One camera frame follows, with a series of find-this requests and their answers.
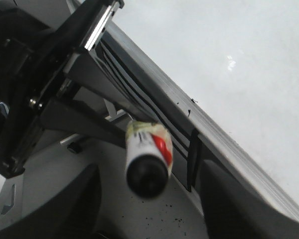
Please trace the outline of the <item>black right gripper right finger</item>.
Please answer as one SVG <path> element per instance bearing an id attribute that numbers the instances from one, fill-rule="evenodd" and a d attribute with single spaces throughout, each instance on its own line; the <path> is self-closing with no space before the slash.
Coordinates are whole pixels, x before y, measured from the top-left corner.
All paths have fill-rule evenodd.
<path id="1" fill-rule="evenodd" d="M 212 160 L 204 160 L 200 199 L 211 239 L 299 239 L 299 223 L 246 190 Z"/>

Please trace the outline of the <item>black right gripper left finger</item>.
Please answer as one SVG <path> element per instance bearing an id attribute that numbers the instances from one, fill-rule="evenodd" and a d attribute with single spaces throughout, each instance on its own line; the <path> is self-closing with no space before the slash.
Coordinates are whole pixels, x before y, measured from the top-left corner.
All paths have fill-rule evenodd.
<path id="1" fill-rule="evenodd" d="M 91 164 L 43 206 L 0 230 L 0 239 L 89 239 L 100 204 L 100 171 Z"/>

